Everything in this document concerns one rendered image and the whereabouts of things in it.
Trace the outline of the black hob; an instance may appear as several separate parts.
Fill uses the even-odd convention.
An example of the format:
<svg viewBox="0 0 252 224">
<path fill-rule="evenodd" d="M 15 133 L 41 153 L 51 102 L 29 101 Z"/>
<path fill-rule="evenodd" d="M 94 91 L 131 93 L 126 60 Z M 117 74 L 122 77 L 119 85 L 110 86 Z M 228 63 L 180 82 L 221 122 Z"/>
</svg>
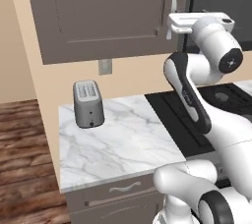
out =
<svg viewBox="0 0 252 224">
<path fill-rule="evenodd" d="M 245 116 L 252 122 L 252 96 L 237 85 L 203 86 L 198 90 L 209 104 Z M 197 131 L 174 90 L 146 94 L 146 98 L 185 157 L 214 150 L 208 140 Z"/>
</svg>

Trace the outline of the large grey-brown cabinet door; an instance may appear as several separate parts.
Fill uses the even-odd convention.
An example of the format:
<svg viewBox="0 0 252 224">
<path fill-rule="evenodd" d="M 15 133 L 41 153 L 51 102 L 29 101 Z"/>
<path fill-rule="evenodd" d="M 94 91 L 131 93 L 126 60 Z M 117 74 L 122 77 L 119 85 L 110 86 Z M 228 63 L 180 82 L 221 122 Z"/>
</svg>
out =
<svg viewBox="0 0 252 224">
<path fill-rule="evenodd" d="M 43 64 L 168 51 L 164 0 L 31 0 Z"/>
</svg>

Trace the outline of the grey toaster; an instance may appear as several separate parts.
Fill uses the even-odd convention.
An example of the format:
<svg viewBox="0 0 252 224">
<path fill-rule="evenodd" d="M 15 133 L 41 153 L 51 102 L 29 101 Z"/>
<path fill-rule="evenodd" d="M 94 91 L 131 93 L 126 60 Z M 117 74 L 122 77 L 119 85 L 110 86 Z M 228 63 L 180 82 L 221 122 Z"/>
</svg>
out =
<svg viewBox="0 0 252 224">
<path fill-rule="evenodd" d="M 73 84 L 74 112 L 79 128 L 99 127 L 104 123 L 103 104 L 98 85 L 93 80 Z"/>
</svg>

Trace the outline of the grey wall outlet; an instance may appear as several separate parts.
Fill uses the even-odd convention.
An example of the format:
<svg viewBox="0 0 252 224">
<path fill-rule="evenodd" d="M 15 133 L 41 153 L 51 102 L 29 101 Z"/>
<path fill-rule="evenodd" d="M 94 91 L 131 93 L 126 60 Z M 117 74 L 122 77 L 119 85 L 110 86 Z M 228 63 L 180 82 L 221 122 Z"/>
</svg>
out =
<svg viewBox="0 0 252 224">
<path fill-rule="evenodd" d="M 112 74 L 112 60 L 111 59 L 101 59 L 98 61 L 98 73 L 102 75 Z"/>
</svg>

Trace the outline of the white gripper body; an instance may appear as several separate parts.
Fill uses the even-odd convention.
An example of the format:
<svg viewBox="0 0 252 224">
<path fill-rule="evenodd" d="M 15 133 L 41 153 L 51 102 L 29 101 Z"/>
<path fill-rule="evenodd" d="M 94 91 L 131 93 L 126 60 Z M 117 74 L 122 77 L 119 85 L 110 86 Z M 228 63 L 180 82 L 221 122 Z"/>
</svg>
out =
<svg viewBox="0 0 252 224">
<path fill-rule="evenodd" d="M 222 12 L 171 13 L 167 17 L 167 25 L 169 30 L 175 33 L 191 33 L 196 22 L 209 17 L 214 17 L 227 31 L 230 31 L 230 16 Z"/>
</svg>

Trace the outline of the grey-brown drawer front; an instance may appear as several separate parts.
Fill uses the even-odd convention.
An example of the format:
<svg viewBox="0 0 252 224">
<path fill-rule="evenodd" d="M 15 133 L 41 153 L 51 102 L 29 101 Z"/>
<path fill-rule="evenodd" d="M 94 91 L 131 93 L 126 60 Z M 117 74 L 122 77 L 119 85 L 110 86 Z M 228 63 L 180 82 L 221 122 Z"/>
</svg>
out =
<svg viewBox="0 0 252 224">
<path fill-rule="evenodd" d="M 108 190 L 113 187 L 127 187 L 135 182 L 141 182 L 141 186 L 134 187 L 129 192 L 112 192 Z M 103 184 L 95 186 L 89 189 L 85 189 L 83 192 L 83 204 L 84 206 L 93 206 L 103 202 L 109 202 L 111 199 L 118 199 L 127 196 L 138 195 L 139 193 L 148 193 L 154 190 L 153 177 L 151 175 L 144 175 L 135 178 L 129 178 L 109 184 Z"/>
</svg>

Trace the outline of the grey-brown base cabinet door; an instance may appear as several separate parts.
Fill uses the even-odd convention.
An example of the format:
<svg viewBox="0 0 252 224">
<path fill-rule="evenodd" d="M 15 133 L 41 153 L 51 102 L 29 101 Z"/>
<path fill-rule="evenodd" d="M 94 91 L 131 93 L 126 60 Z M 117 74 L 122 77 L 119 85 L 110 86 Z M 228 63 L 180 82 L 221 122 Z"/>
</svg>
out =
<svg viewBox="0 0 252 224">
<path fill-rule="evenodd" d="M 136 200 L 94 207 L 70 215 L 71 224 L 153 224 L 159 202 Z"/>
</svg>

